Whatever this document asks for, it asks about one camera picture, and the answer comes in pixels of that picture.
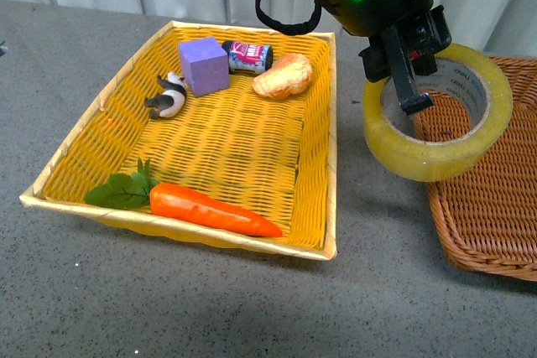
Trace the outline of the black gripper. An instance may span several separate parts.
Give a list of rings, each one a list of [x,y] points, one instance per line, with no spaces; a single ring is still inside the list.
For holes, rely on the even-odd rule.
[[[418,91],[414,77],[435,73],[435,55],[450,44],[444,7],[437,6],[371,37],[360,56],[369,81],[392,76],[400,108],[413,115],[434,105],[429,93]]]

